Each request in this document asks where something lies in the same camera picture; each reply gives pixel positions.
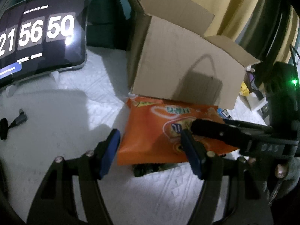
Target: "screw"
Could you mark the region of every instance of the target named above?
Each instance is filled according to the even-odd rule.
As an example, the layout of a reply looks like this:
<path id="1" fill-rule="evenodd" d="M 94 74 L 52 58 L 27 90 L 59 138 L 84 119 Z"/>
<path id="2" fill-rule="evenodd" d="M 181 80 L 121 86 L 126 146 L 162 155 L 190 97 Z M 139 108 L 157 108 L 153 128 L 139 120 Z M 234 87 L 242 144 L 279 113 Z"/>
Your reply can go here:
<path id="1" fill-rule="evenodd" d="M 58 157 L 55 158 L 55 162 L 56 162 L 56 163 L 60 163 L 60 162 L 63 161 L 63 159 L 64 159 L 63 157 L 58 156 Z"/>
<path id="2" fill-rule="evenodd" d="M 94 155 L 94 151 L 90 150 L 85 153 L 87 157 L 92 157 Z"/>
<path id="3" fill-rule="evenodd" d="M 216 154 L 213 151 L 208 151 L 206 155 L 210 158 L 213 158 Z"/>
<path id="4" fill-rule="evenodd" d="M 288 168 L 286 165 L 278 164 L 275 168 L 275 176 L 278 179 L 283 179 L 287 175 Z"/>
<path id="5" fill-rule="evenodd" d="M 256 162 L 256 158 L 249 157 L 248 163 L 252 165 L 254 162 Z"/>
<path id="6" fill-rule="evenodd" d="M 239 157 L 238 160 L 242 163 L 246 163 L 247 161 L 244 157 Z"/>

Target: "tablet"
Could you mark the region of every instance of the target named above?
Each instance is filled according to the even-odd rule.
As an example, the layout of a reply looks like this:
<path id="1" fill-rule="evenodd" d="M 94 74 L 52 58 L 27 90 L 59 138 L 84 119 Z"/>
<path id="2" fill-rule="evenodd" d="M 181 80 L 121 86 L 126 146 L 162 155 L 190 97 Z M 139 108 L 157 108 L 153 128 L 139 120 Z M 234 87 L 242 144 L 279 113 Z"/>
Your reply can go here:
<path id="1" fill-rule="evenodd" d="M 0 88 L 86 61 L 89 0 L 25 0 L 0 18 Z"/>

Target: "table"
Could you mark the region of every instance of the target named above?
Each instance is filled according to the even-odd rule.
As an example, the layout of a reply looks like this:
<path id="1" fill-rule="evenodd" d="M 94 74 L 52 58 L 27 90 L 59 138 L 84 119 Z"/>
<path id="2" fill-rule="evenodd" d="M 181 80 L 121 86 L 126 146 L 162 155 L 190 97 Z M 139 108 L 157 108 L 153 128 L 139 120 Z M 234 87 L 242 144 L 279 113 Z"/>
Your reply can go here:
<path id="1" fill-rule="evenodd" d="M 21 84 L 11 98 L 1 93 L 1 118 L 11 122 L 20 108 L 28 116 L 0 143 L 9 202 L 23 220 L 56 156 L 79 157 L 106 139 L 111 128 L 124 132 L 129 113 L 124 105 L 125 71 L 124 51 L 89 47 L 86 65 L 60 73 L 59 83 L 43 76 Z M 234 119 L 264 124 L 241 97 L 228 112 Z M 188 163 L 140 178 L 133 177 L 131 167 L 113 163 L 98 183 L 115 225 L 182 225 L 192 213 L 203 181 L 193 175 Z M 222 187 L 216 220 L 222 216 L 226 197 L 226 185 Z M 76 179 L 74 191 L 79 218 L 85 220 Z"/>

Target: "cable connector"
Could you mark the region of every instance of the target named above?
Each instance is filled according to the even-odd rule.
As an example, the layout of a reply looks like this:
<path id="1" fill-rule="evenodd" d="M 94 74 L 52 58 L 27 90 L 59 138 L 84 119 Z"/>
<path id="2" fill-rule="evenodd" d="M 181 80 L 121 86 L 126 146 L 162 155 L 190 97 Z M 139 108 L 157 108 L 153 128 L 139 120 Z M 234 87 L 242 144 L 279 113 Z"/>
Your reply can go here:
<path id="1" fill-rule="evenodd" d="M 27 115 L 21 108 L 19 110 L 19 116 L 15 118 L 15 120 L 10 124 L 9 128 L 11 129 L 15 126 L 19 126 L 21 123 L 26 122 L 26 121 L 27 121 Z"/>
<path id="2" fill-rule="evenodd" d="M 6 118 L 1 119 L 0 121 L 0 139 L 1 140 L 6 140 L 7 138 L 7 133 L 8 130 L 15 127 L 19 126 L 21 123 L 27 121 L 27 115 L 23 111 L 23 109 L 19 110 L 19 116 L 15 118 L 15 120 L 8 126 L 8 122 Z"/>

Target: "cardboard box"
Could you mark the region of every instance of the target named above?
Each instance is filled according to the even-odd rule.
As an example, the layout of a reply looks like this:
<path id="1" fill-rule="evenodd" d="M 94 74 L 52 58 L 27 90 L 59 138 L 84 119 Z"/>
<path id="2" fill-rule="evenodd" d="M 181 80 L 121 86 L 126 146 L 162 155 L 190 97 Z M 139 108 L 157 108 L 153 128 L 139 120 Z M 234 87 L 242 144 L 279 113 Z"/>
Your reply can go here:
<path id="1" fill-rule="evenodd" d="M 128 0 L 135 11 L 127 51 L 136 95 L 233 109 L 245 67 L 259 63 L 224 36 L 205 37 L 214 15 L 191 0 Z"/>

